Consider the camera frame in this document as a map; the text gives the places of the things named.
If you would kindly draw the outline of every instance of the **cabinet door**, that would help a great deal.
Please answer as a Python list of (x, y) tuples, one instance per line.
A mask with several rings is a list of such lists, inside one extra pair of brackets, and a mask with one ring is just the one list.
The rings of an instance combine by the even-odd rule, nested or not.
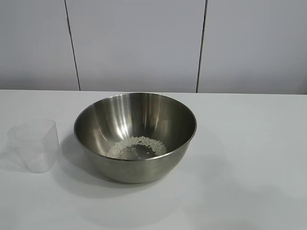
[(199, 92), (307, 92), (307, 1), (208, 1)]
[(78, 90), (64, 0), (0, 2), (0, 89)]
[(205, 0), (67, 0), (81, 90), (195, 92)]

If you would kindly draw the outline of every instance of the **white wall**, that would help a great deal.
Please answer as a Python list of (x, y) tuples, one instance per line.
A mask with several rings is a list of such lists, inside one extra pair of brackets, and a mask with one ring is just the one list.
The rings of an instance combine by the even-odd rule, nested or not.
[(307, 93), (307, 1), (208, 1), (199, 92)]
[(0, 2), (0, 89), (78, 90), (64, 0)]
[(81, 90), (195, 92), (205, 0), (68, 0)]

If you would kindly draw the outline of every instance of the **bowl exterior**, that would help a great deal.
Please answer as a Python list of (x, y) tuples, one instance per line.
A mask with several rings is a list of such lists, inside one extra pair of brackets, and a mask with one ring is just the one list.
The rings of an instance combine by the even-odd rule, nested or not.
[(169, 173), (180, 162), (188, 146), (189, 142), (169, 154), (144, 161), (116, 160), (83, 149), (105, 176), (124, 183), (144, 183), (157, 180)]

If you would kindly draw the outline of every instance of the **bowl rim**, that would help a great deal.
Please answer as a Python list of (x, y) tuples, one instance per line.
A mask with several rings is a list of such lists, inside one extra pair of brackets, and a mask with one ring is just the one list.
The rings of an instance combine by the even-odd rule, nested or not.
[[(185, 108), (187, 108), (193, 118), (194, 118), (194, 121), (195, 121), (195, 127), (194, 127), (194, 131), (191, 135), (191, 137), (185, 142), (183, 143), (181, 146), (179, 146), (177, 149), (174, 149), (173, 151), (171, 152), (168, 152), (166, 154), (163, 154), (163, 155), (160, 155), (160, 156), (155, 156), (155, 157), (150, 157), (150, 158), (146, 158), (146, 159), (137, 159), (137, 160), (127, 160), (127, 159), (118, 159), (118, 158), (112, 158), (112, 157), (107, 157), (107, 156), (104, 156), (104, 155), (101, 155), (99, 153), (96, 153), (92, 150), (90, 150), (89, 148), (87, 148), (84, 144), (81, 143), (81, 141), (79, 140), (77, 134), (76, 134), (76, 123), (77, 121), (79, 120), (79, 117), (90, 107), (94, 106), (94, 104), (98, 103), (98, 102), (101, 102), (101, 101), (106, 101), (106, 100), (109, 100), (111, 98), (114, 98), (114, 97), (119, 97), (119, 96), (123, 96), (123, 95), (131, 95), (131, 94), (147, 94), (147, 95), (156, 95), (156, 96), (162, 96), (162, 97), (165, 97), (165, 98), (168, 98), (168, 99), (171, 99), (171, 100), (174, 100), (178, 103), (180, 103), (181, 105), (183, 105)], [(106, 98), (103, 98), (103, 99), (100, 99), (92, 104), (90, 104), (88, 107), (86, 107), (85, 109), (83, 109), (81, 111), (81, 113), (77, 116), (75, 122), (74, 122), (74, 125), (73, 125), (73, 133), (74, 133), (74, 136), (76, 137), (77, 141), (82, 145), (83, 148), (85, 148), (86, 150), (90, 151), (91, 153), (95, 154), (95, 155), (98, 155), (100, 157), (104, 157), (104, 158), (107, 158), (109, 160), (113, 160), (113, 161), (134, 161), (134, 162), (138, 162), (138, 161), (150, 161), (150, 160), (155, 160), (155, 159), (158, 159), (158, 158), (162, 158), (162, 157), (166, 157), (168, 155), (171, 155), (172, 153), (174, 153), (175, 151), (177, 151), (178, 149), (186, 146), (187, 144), (189, 144), (191, 142), (191, 140), (193, 139), (193, 137), (195, 136), (195, 133), (196, 133), (196, 130), (197, 130), (197, 120), (196, 120), (196, 116), (194, 115), (194, 113), (192, 112), (192, 110), (187, 107), (185, 104), (183, 104), (182, 102), (174, 99), (174, 98), (171, 98), (171, 97), (168, 97), (168, 96), (164, 96), (164, 95), (161, 95), (161, 94), (157, 94), (157, 93), (151, 93), (151, 92), (126, 92), (126, 93), (121, 93), (121, 94), (117, 94), (117, 95), (113, 95), (113, 96), (109, 96), (109, 97), (106, 97)]]

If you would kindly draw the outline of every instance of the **rice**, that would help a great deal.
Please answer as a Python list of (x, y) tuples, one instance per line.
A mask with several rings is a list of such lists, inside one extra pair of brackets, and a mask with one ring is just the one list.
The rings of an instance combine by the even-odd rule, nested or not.
[(161, 141), (142, 136), (131, 137), (120, 142), (116, 142), (115, 145), (110, 148), (106, 156), (111, 158), (123, 159), (123, 154), (125, 151), (127, 151), (127, 148), (134, 145), (143, 145), (148, 148), (151, 148), (156, 156), (166, 154), (166, 147)]

